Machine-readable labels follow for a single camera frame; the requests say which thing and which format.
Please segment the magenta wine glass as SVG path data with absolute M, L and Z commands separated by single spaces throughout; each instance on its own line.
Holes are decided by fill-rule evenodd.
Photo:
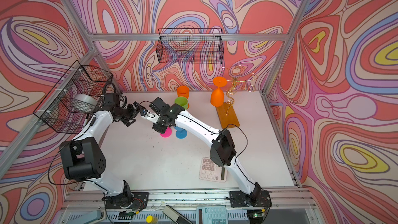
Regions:
M 160 136 L 162 138 L 168 138 L 168 137 L 170 137 L 172 135 L 172 133 L 173 133 L 172 129 L 170 127 L 168 127 L 164 133 L 160 134 Z

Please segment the green wine glass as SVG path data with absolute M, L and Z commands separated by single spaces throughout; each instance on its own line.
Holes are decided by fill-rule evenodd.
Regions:
M 174 103 L 179 105 L 179 106 L 181 106 L 181 107 L 183 107 L 185 110 L 188 109 L 188 105 L 189 105 L 188 99 L 186 97 L 184 97 L 184 96 L 177 97 L 175 99 Z

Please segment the blue wine glass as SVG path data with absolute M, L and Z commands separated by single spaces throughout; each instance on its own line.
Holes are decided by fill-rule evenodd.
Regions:
M 180 128 L 180 127 L 174 127 L 174 129 L 176 130 L 176 137 L 178 138 L 178 139 L 184 139 L 184 138 L 186 138 L 186 136 L 187 136 L 187 131 L 185 130 L 185 129 L 183 129 L 183 128 Z

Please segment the orange wine glass front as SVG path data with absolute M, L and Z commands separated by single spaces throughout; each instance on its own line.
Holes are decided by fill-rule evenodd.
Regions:
M 177 88 L 178 97 L 189 98 L 190 89 L 187 86 L 180 86 Z

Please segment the orange wine glass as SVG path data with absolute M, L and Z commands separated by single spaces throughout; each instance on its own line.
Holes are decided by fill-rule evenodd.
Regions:
M 178 97 L 189 98 L 190 89 L 187 86 L 180 86 L 177 88 Z
M 213 84 L 217 87 L 211 94 L 210 103 L 214 107 L 220 107 L 224 103 L 224 92 L 222 87 L 227 85 L 227 80 L 224 77 L 215 77 L 213 79 Z

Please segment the gold wire rack wooden base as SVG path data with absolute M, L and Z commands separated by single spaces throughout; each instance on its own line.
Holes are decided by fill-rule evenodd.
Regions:
M 240 126 L 235 110 L 233 108 L 235 99 L 234 95 L 238 91 L 254 92 L 256 87 L 254 82 L 257 80 L 258 75 L 255 73 L 249 73 L 248 78 L 244 78 L 246 67 L 243 65 L 236 65 L 232 68 L 222 67 L 221 71 L 227 70 L 228 75 L 232 71 L 230 79 L 226 79 L 226 97 L 222 106 L 216 107 L 216 111 L 219 117 L 221 128 L 233 128 Z

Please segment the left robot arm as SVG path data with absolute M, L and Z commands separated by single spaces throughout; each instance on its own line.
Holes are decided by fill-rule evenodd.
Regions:
M 102 90 L 102 100 L 83 130 L 71 141 L 60 145 L 63 171 L 67 179 L 84 181 L 104 194 L 104 202 L 119 208 L 130 208 L 134 201 L 128 183 L 106 170 L 106 158 L 98 144 L 114 122 L 132 125 L 141 110 L 138 103 L 128 104 L 125 96 L 107 92 L 113 87 L 107 82 Z

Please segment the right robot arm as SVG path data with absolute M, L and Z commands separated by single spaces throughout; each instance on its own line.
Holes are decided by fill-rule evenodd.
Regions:
M 149 104 L 151 110 L 141 110 L 142 118 L 153 123 L 152 128 L 158 133 L 164 134 L 167 128 L 179 127 L 193 134 L 203 141 L 209 148 L 209 157 L 213 163 L 225 168 L 238 183 L 242 200 L 235 202 L 240 206 L 260 206 L 261 194 L 265 193 L 259 183 L 254 182 L 238 159 L 239 154 L 231 132 L 224 128 L 222 130 L 211 127 L 190 114 L 184 107 L 166 104 L 161 98 L 156 98 Z

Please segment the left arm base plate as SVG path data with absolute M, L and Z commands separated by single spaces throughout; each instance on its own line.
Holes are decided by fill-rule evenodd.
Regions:
M 147 207 L 149 192 L 132 192 L 130 195 L 121 193 L 117 196 L 104 196 L 102 200 L 105 202 L 106 209 L 133 209 L 142 210 Z

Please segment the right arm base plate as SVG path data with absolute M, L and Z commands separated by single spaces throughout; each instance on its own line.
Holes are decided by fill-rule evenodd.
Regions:
M 260 191 L 254 197 L 241 191 L 230 191 L 226 200 L 230 201 L 231 207 L 261 207 L 271 208 L 273 206 L 271 196 L 268 191 Z

